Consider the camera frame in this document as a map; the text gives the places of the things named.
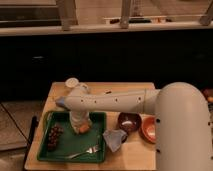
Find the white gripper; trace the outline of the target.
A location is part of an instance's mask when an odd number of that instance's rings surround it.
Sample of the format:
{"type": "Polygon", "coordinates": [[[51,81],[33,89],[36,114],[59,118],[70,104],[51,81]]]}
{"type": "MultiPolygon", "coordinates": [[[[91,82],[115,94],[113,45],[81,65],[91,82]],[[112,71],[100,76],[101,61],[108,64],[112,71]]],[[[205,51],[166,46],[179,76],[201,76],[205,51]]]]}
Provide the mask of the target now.
{"type": "Polygon", "coordinates": [[[70,112],[70,123],[76,134],[81,125],[88,124],[92,126],[92,122],[88,112],[70,112]]]}

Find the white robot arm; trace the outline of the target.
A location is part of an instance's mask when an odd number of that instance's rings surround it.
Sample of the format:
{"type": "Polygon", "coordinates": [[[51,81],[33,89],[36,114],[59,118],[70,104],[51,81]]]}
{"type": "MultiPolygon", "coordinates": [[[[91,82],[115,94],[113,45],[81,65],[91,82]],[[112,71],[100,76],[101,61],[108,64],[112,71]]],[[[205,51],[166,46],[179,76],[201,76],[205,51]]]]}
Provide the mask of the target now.
{"type": "Polygon", "coordinates": [[[202,93],[188,83],[101,95],[92,95],[78,85],[65,98],[65,104],[77,113],[153,114],[157,171],[213,171],[208,103],[202,93]]]}

